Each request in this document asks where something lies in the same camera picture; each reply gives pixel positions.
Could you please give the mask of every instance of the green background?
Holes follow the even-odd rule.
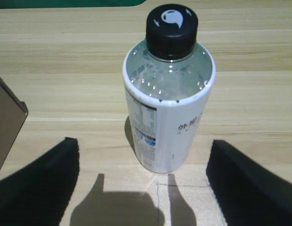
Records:
[[[136,6],[145,0],[0,0],[0,8]]]

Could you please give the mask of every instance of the black bottle cap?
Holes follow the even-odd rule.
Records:
[[[146,41],[154,56],[176,60],[187,56],[196,43],[198,18],[188,7],[166,4],[147,17]]]

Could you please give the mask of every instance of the clear water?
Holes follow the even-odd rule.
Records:
[[[127,59],[127,74],[135,87],[160,100],[181,100],[202,89],[212,75],[207,51],[197,44],[184,59],[172,61],[153,56],[141,41]]]

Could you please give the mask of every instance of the wooden table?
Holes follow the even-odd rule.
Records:
[[[29,108],[0,179],[78,138],[80,175],[62,226],[171,225],[167,176],[143,168],[126,139],[122,82],[147,14],[167,2],[0,10],[0,76]],[[180,2],[199,17],[197,40],[213,54],[217,80],[173,192],[184,215],[194,213],[181,225],[224,225],[205,175],[213,139],[292,182],[292,1]]]

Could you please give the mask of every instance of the bottle neck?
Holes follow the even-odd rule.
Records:
[[[189,57],[194,53],[195,48],[196,48],[196,45],[197,45],[197,43],[194,44],[193,49],[192,49],[192,51],[191,51],[189,54],[187,54],[187,55],[186,55],[185,57],[183,57],[183,58],[176,59],[176,60],[165,60],[165,59],[161,59],[161,58],[159,58],[159,57],[153,55],[153,54],[149,51],[149,49],[148,49],[148,45],[146,45],[146,49],[147,49],[147,51],[148,51],[148,55],[149,55],[151,58],[155,59],[155,60],[158,60],[158,61],[160,61],[160,62],[164,62],[164,63],[177,63],[177,62],[180,62],[180,61],[183,61],[183,60],[189,58]]]

